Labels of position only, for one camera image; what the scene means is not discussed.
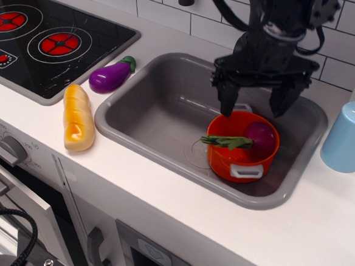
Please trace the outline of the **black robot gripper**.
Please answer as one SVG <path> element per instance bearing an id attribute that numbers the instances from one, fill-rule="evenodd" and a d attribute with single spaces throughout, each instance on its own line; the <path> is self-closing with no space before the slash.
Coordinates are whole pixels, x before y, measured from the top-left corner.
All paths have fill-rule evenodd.
<path id="1" fill-rule="evenodd" d="M 311 84 L 311 74 L 319 64 L 306 57 L 318 53 L 320 47 L 299 48 L 304 34 L 291 37 L 264 26 L 249 26 L 249 30 L 242 51 L 214 62 L 211 83 L 218 90 L 221 114 L 229 117 L 233 112 L 241 87 L 270 87 L 271 111 L 274 117 L 281 117 Z"/>

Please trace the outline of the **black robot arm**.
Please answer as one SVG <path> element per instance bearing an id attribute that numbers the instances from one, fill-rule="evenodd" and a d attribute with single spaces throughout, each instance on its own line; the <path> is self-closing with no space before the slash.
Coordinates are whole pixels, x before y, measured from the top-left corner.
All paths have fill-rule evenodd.
<path id="1" fill-rule="evenodd" d="M 338 0 L 249 0 L 248 22 L 240 20 L 224 0 L 212 0 L 226 21 L 243 32 L 231 55 L 214 61 L 212 86 L 218 91 L 221 114 L 228 117 L 242 87 L 269 87 L 269 104 L 280 117 L 311 84 L 319 64 L 308 60 L 319 49 L 302 50 L 298 43 L 315 30 L 322 46 L 322 25 L 334 21 Z"/>

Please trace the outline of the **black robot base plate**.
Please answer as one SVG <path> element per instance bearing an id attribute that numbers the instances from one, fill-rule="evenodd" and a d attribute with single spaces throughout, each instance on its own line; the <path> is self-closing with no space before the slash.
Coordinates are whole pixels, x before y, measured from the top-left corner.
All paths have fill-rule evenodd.
<path id="1" fill-rule="evenodd" d="M 0 266 L 9 266 L 29 243 L 30 237 L 20 231 L 0 229 Z M 36 244 L 23 266 L 66 266 L 55 256 Z"/>

